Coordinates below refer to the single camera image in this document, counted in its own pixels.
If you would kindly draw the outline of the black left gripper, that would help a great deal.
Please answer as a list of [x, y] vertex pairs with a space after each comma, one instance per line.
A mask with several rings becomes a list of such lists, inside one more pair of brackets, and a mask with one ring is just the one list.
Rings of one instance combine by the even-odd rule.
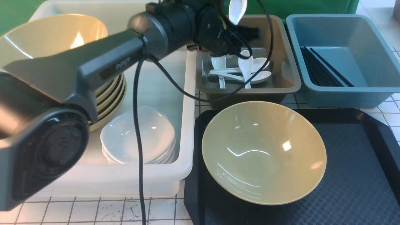
[[261, 39], [258, 27], [234, 25], [224, 13], [224, 0], [203, 0], [204, 6], [196, 15], [196, 33], [192, 50], [214, 57], [239, 56], [242, 47]]

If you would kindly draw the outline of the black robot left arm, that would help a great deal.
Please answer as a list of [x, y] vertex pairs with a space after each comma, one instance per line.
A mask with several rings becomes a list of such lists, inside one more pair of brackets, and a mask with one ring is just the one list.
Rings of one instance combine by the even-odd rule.
[[97, 123], [95, 91], [145, 60], [159, 63], [180, 47], [242, 59], [241, 47], [261, 38], [258, 27], [235, 25], [223, 0], [150, 2], [127, 29], [48, 57], [15, 60], [1, 71], [1, 211], [11, 211], [70, 170]]

